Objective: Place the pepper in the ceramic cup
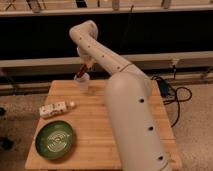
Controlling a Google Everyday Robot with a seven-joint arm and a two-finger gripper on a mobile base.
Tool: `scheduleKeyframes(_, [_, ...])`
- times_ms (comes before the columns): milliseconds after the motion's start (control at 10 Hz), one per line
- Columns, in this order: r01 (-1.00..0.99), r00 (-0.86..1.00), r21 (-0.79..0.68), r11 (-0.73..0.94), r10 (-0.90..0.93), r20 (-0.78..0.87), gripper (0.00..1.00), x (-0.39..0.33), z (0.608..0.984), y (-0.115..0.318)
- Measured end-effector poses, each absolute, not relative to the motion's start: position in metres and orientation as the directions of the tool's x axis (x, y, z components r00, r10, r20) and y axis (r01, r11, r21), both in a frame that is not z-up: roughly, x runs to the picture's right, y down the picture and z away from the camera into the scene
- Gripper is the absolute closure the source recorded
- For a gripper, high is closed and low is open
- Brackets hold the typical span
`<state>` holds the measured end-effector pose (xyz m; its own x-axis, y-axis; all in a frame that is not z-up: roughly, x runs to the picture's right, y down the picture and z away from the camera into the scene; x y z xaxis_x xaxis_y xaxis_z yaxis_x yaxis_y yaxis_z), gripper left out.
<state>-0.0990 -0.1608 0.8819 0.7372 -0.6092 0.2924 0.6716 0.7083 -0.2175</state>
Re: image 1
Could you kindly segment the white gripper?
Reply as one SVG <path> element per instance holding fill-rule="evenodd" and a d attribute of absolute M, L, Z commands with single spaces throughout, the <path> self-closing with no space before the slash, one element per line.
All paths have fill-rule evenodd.
<path fill-rule="evenodd" d="M 87 66 L 88 69 L 91 69 L 95 63 L 95 60 L 82 48 L 77 48 L 77 53 L 82 59 L 83 63 Z"/>

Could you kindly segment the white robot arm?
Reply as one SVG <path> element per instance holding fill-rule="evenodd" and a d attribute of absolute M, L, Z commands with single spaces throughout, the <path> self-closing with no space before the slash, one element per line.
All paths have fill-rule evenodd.
<path fill-rule="evenodd" d="M 109 74 L 105 105 L 123 171 L 172 171 L 151 113 L 151 80 L 135 64 L 97 41 L 98 28 L 88 20 L 69 35 L 85 64 L 94 62 Z"/>

